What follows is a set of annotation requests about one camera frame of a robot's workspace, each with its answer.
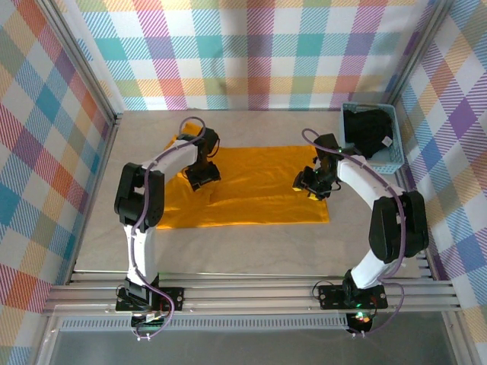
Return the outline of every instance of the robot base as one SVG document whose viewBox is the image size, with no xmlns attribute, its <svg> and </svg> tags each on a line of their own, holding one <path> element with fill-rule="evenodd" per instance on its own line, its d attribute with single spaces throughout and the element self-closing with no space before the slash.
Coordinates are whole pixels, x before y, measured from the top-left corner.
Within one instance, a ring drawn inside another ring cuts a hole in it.
<svg viewBox="0 0 487 365">
<path fill-rule="evenodd" d="M 184 301 L 184 288 L 182 287 L 160 287 L 161 291 L 165 292 L 174 302 L 174 310 L 180 312 L 183 309 L 183 301 Z M 118 313 L 122 312 L 131 312 L 131 313 L 146 313 L 148 311 L 157 311 L 160 310 L 162 312 L 169 311 L 169 303 L 164 298 L 161 301 L 158 301 L 159 304 L 157 307 L 149 306 L 147 303 L 143 303 L 135 299 L 134 297 L 130 297 L 127 294 L 127 291 L 124 287 L 121 287 L 117 292 L 118 299 L 115 305 L 115 311 Z"/>
<path fill-rule="evenodd" d="M 360 290 L 360 296 L 354 297 L 354 306 L 351 306 L 350 301 L 346 299 L 343 288 L 337 285 L 319 286 L 318 298 L 321 309 L 386 309 L 388 307 L 382 285 Z"/>
</svg>

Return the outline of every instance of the black mounting plate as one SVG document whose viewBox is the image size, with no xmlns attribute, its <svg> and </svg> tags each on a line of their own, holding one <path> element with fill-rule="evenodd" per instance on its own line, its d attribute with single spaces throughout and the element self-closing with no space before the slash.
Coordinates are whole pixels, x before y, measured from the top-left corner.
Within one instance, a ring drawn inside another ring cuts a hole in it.
<svg viewBox="0 0 487 365">
<path fill-rule="evenodd" d="M 159 290 L 166 293 L 174 302 L 174 306 L 177 312 L 183 310 L 183 302 L 184 302 L 184 288 L 183 287 L 159 287 Z M 116 312 L 147 312 L 148 309 L 145 306 L 139 306 L 136 301 L 130 298 L 124 287 L 121 287 L 118 291 L 118 299 L 115 305 Z M 170 307 L 167 300 L 162 298 L 162 310 L 163 312 L 167 312 Z"/>
<path fill-rule="evenodd" d="M 375 304 L 371 297 L 374 297 L 377 301 L 378 309 L 387 308 L 386 292 L 382 285 L 361 290 L 361 298 L 355 298 L 355 301 L 361 305 L 356 308 L 375 309 Z M 318 298 L 321 309 L 351 309 L 350 306 L 345 304 L 345 292 L 339 285 L 320 285 L 318 287 Z"/>
</svg>

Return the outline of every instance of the aluminum frame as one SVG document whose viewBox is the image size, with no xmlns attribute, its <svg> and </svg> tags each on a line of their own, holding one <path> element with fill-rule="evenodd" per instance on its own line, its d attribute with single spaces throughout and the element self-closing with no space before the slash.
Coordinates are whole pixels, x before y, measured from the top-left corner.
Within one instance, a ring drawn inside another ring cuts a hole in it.
<svg viewBox="0 0 487 365">
<path fill-rule="evenodd" d="M 399 169 L 396 174 L 396 179 L 399 186 L 404 187 L 406 190 L 411 190 L 412 187 L 409 186 L 408 179 L 406 178 L 406 169 L 409 168 L 404 167 Z M 440 274 L 438 269 L 434 266 L 433 256 L 429 249 L 425 250 L 425 258 L 428 263 L 431 263 L 428 267 L 431 270 L 431 277 L 439 281 Z M 448 338 L 450 339 L 457 362 L 465 365 L 482 364 L 473 337 L 467 327 L 463 311 L 456 311 L 454 313 L 443 312 L 442 314 Z"/>
<path fill-rule="evenodd" d="M 98 313 L 100 308 L 112 311 L 116 303 L 116 288 L 126 273 L 97 273 L 76 271 L 68 286 L 53 287 L 46 302 L 45 313 L 70 313 L 72 306 L 80 306 L 83 313 Z M 281 275 L 210 275 L 170 274 L 161 277 L 160 285 L 184 287 L 185 300 L 179 314 L 187 315 L 250 315 L 250 314 L 305 314 L 354 313 L 353 309 L 321 310 L 320 303 L 311 295 L 311 288 L 319 276 Z M 342 280 L 332 279 L 341 285 Z M 457 311 L 460 303 L 449 281 L 428 278 L 394 279 L 404 286 L 406 298 L 403 311 Z M 400 291 L 386 286 L 388 309 L 396 309 Z"/>
<path fill-rule="evenodd" d="M 93 192 L 88 199 L 87 210 L 86 214 L 83 217 L 83 223 L 81 224 L 80 233 L 75 241 L 75 247 L 73 249 L 73 254 L 69 259 L 68 268 L 65 274 L 64 283 L 66 285 L 69 284 L 70 277 L 75 269 L 76 259 L 78 258 L 79 252 L 81 250 L 81 243 L 84 239 L 84 234 L 86 233 L 86 229 L 88 226 L 88 221 L 90 220 L 91 212 L 94 208 L 94 203 L 97 200 L 98 192 L 100 191 L 101 182 L 103 181 L 103 176 L 105 174 L 105 169 L 107 168 L 108 159 L 110 158 L 110 154 L 112 153 L 113 144 L 115 142 L 116 134 L 119 130 L 119 124 L 116 122 L 115 124 L 110 126 L 110 129 L 107 134 L 107 144 L 105 145 L 105 151 L 103 152 L 103 156 L 100 161 L 100 172 L 97 174 L 97 177 L 94 182 Z"/>
<path fill-rule="evenodd" d="M 443 24 L 443 21 L 448 16 L 451 7 L 455 0 L 437 0 L 433 5 L 432 14 L 425 29 L 422 31 L 422 36 L 418 41 L 414 52 L 411 53 L 405 63 L 405 67 L 397 79 L 396 83 L 392 86 L 391 92 L 385 103 L 396 105 L 399 102 L 401 95 L 407 87 L 409 79 L 418 67 L 418 64 L 423 60 L 429 46 L 433 42 L 433 38 Z"/>
<path fill-rule="evenodd" d="M 55 1 L 51 0 L 36 0 L 40 10 L 44 13 L 49 25 L 54 30 L 54 33 L 58 37 L 62 48 L 67 53 L 69 59 L 73 63 L 76 71 L 80 74 L 83 82 L 86 84 L 87 89 L 90 91 L 94 100 L 102 110 L 103 114 L 109 119 L 112 124 L 116 124 L 116 120 L 119 119 L 118 114 L 115 112 L 107 95 L 104 93 L 103 88 L 98 82 L 96 75 L 91 69 L 87 59 L 84 57 L 81 48 L 76 42 L 75 36 L 69 29 L 64 17 L 61 14 Z"/>
</svg>

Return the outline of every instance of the white label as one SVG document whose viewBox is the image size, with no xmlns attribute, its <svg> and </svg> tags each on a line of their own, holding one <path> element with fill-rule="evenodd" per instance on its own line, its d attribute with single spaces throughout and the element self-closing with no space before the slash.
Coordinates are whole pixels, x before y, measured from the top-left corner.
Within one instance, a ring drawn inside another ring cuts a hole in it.
<svg viewBox="0 0 487 365">
<path fill-rule="evenodd" d="M 382 144 L 383 144 L 384 146 L 386 146 L 386 147 L 391 146 L 391 144 L 392 144 L 392 143 L 393 143 L 393 140 L 392 140 L 392 139 L 390 139 L 388 135 L 386 135 L 386 136 L 384 137 L 384 139 L 382 140 Z"/>
</svg>

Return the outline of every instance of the cable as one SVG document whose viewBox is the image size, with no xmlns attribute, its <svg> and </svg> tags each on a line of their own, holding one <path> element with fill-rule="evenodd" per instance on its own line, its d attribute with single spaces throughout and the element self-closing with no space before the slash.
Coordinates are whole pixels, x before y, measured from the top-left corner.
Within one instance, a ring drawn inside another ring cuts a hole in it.
<svg viewBox="0 0 487 365">
<path fill-rule="evenodd" d="M 316 299 L 316 300 L 320 300 L 320 298 L 314 295 L 314 290 L 317 288 L 317 286 L 318 286 L 318 284 L 319 284 L 319 283 L 323 283 L 323 282 L 324 282 L 324 283 L 328 283 L 328 284 L 330 284 L 330 285 L 332 285 L 332 286 L 334 286 L 334 287 L 336 287 L 336 286 L 337 286 L 337 285 L 335 285 L 334 283 L 332 283 L 331 281 L 328 281 L 328 280 L 320 280 L 320 281 L 318 281 L 318 282 L 317 282 L 317 283 L 314 285 L 313 289 L 311 289 L 311 296 L 312 296 L 314 299 Z"/>
<path fill-rule="evenodd" d="M 123 287 L 123 284 L 119 285 L 118 287 L 115 288 L 115 295 L 117 298 L 119 298 L 119 292 L 120 292 L 120 288 Z"/>
<path fill-rule="evenodd" d="M 159 290 L 158 288 L 153 287 L 152 285 L 150 285 L 147 282 L 147 280 L 144 278 L 144 275 L 142 275 L 142 273 L 139 271 L 138 266 L 137 266 L 137 263 L 135 262 L 135 235 L 136 235 L 137 229 L 141 226 L 142 222 L 145 219 L 145 216 L 147 215 L 147 210 L 148 210 L 148 206 L 149 206 L 149 194 L 148 194 L 149 193 L 149 184 L 148 184 L 148 180 L 149 180 L 149 173 L 151 172 L 152 168 L 154 166 L 156 166 L 159 163 L 159 161 L 161 161 L 168 154 L 170 154 L 170 153 L 172 153 L 172 152 L 174 152 L 174 151 L 176 151 L 176 150 L 178 150 L 180 148 L 184 148 L 186 146 L 189 146 L 191 144 L 194 144 L 196 141 L 198 141 L 199 139 L 201 139 L 203 137 L 203 135 L 205 134 L 205 131 L 206 131 L 205 121 L 203 119 L 201 119 L 201 118 L 198 118 L 197 116 L 190 116 L 188 118 L 185 118 L 181 122 L 181 124 L 180 124 L 179 134 L 181 134 L 181 132 L 183 130 L 183 127 L 186 124 L 186 122 L 189 121 L 189 120 L 191 120 L 191 119 L 195 119 L 195 120 L 198 120 L 199 122 L 201 122 L 202 129 L 201 129 L 201 131 L 199 131 L 199 134 L 194 139 L 192 139 L 191 141 L 188 141 L 188 142 L 183 143 L 183 144 L 179 144 L 177 147 L 169 148 L 169 149 L 165 150 L 164 152 L 162 152 L 161 154 L 159 154 L 149 164 L 149 166 L 145 170 L 145 174 L 144 174 L 144 208 L 142 209 L 142 213 L 141 213 L 140 217 L 138 218 L 138 220 L 135 222 L 134 226 L 132 227 L 132 232 L 131 232 L 131 237 L 130 237 L 130 259 L 132 261 L 132 264 L 134 266 L 134 271 L 135 271 L 136 275 L 138 276 L 138 278 L 142 281 L 142 283 L 149 290 L 152 290 L 156 294 L 159 294 L 161 297 L 165 298 L 167 300 L 167 302 L 169 302 L 170 309 L 169 309 L 169 313 L 167 314 L 167 317 L 166 317 L 166 319 L 164 321 L 164 324 L 156 332 L 154 332 L 152 335 L 147 334 L 145 337 L 142 337 L 138 333 L 138 327 L 139 326 L 136 326 L 135 327 L 134 334 L 137 336 L 137 339 L 139 341 L 140 341 L 141 338 L 147 338 L 148 340 L 151 340 L 151 338 L 153 338 L 154 336 L 156 336 L 157 334 L 159 334 L 161 331 L 163 331 L 169 325 L 169 322 L 173 318 L 174 310 L 176 309 L 176 306 L 175 306 L 175 304 L 173 302 L 173 299 L 169 295 L 167 295 L 165 292 L 163 292 L 163 291 Z"/>
<path fill-rule="evenodd" d="M 207 158 L 212 158 L 212 157 L 216 156 L 216 154 L 218 153 L 219 150 L 220 150 L 220 138 L 217 141 L 216 151 L 214 152 L 214 154 L 209 154 L 207 156 Z"/>
<path fill-rule="evenodd" d="M 377 317 L 377 311 L 379 310 L 379 306 L 377 305 L 377 299 L 375 299 L 375 297 L 371 297 L 371 300 L 372 300 L 372 303 L 375 306 L 374 314 L 371 317 L 371 319 L 373 319 L 373 318 Z"/>
<path fill-rule="evenodd" d="M 338 188 L 331 189 L 331 190 L 328 190 L 326 192 L 322 192 L 321 194 L 326 194 L 328 192 L 338 192 L 339 190 L 342 190 L 342 186 L 340 185 L 340 183 L 338 181 L 335 181 L 335 184 L 338 185 Z"/>
<path fill-rule="evenodd" d="M 306 133 L 307 132 L 311 132 L 316 137 L 320 137 L 320 135 L 316 131 L 314 131 L 313 129 L 305 128 L 301 132 L 301 136 L 303 137 L 303 139 L 307 143 L 309 143 L 313 147 L 315 147 L 315 148 L 317 148 L 319 150 L 325 151 L 325 152 L 327 152 L 329 154 L 338 154 L 339 156 L 341 156 L 341 157 L 343 157 L 343 158 L 345 158 L 347 160 L 350 160 L 351 162 L 359 165 L 360 168 L 362 168 L 365 171 L 367 171 L 372 177 L 374 177 L 393 196 L 393 198 L 394 198 L 394 200 L 396 201 L 396 204 L 397 204 L 397 208 L 398 208 L 398 211 L 399 211 L 400 225 L 401 225 L 399 256 L 397 258 L 397 264 L 396 264 L 396 266 L 394 267 L 394 269 L 392 271 L 390 271 L 388 274 L 381 275 L 377 280 L 380 283 L 382 283 L 384 286 L 385 285 L 389 285 L 389 284 L 398 285 L 399 288 L 400 288 L 400 290 L 401 290 L 401 299 L 399 300 L 399 304 L 398 304 L 396 310 L 394 311 L 394 313 L 392 314 L 392 316 L 389 317 L 389 319 L 385 323 L 383 323 L 381 326 L 379 326 L 376 329 L 373 329 L 372 331 L 370 331 L 368 334 L 371 335 L 371 334 L 377 332 L 379 329 L 382 329 L 383 327 L 385 327 L 386 325 L 388 325 L 393 320 L 393 318 L 395 316 L 397 316 L 397 313 L 399 313 L 399 311 L 400 311 L 400 309 L 401 309 L 401 307 L 403 306 L 403 303 L 404 303 L 404 288 L 403 288 L 403 286 L 401 284 L 398 284 L 398 283 L 387 283 L 387 284 L 385 284 L 385 283 L 382 282 L 383 279 L 388 279 L 388 278 L 393 277 L 399 271 L 399 269 L 401 267 L 401 264 L 403 263 L 404 252 L 406 251 L 406 216 L 404 214 L 403 204 L 401 203 L 401 200 L 399 199 L 399 196 L 394 191 L 394 189 L 390 186 L 390 184 L 380 174 L 376 173 L 368 165 L 362 163 L 360 160 L 357 160 L 356 158 L 353 158 L 352 156 L 349 156 L 347 154 L 343 154 L 342 152 L 337 151 L 337 150 L 333 150 L 331 148 L 322 147 L 322 146 L 314 143 L 313 141 L 311 141 L 306 136 Z"/>
</svg>

